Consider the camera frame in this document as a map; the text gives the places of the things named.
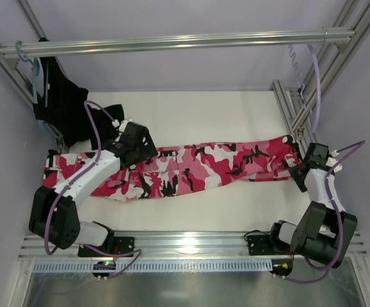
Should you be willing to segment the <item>pink camouflage trousers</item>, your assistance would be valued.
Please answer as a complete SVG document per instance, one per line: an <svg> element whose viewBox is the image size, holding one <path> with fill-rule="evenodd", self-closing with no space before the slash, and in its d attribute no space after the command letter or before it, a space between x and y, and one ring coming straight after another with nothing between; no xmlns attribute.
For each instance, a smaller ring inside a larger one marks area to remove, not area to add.
<svg viewBox="0 0 370 307"><path fill-rule="evenodd" d="M156 156L112 171L91 195L126 202L182 196L236 180L287 180L289 169L301 161L298 144L289 134L246 143L159 147Z"/></svg>

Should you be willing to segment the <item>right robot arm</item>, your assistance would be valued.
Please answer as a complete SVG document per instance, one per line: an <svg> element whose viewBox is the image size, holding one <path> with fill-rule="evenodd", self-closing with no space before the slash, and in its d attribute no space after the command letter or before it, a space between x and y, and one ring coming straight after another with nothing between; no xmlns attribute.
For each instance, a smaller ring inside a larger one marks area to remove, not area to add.
<svg viewBox="0 0 370 307"><path fill-rule="evenodd" d="M275 251L301 255L321 264L319 269L340 266L358 224L335 189L335 173L342 170L337 155L326 145L310 143L303 161L289 171L310 204L297 225L280 220L270 231Z"/></svg>

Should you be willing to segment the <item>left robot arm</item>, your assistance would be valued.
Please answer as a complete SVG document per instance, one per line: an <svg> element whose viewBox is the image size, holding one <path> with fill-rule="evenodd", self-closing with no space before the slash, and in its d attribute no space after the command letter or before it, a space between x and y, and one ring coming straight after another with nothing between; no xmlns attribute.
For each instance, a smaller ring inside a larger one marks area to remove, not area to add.
<svg viewBox="0 0 370 307"><path fill-rule="evenodd" d="M79 206L115 172L157 155L147 127L125 120L118 133L116 139L99 145L93 158L70 178L53 188L41 186L35 192L29 230L44 240L48 255L73 244L102 246L110 237L106 226L81 221Z"/></svg>

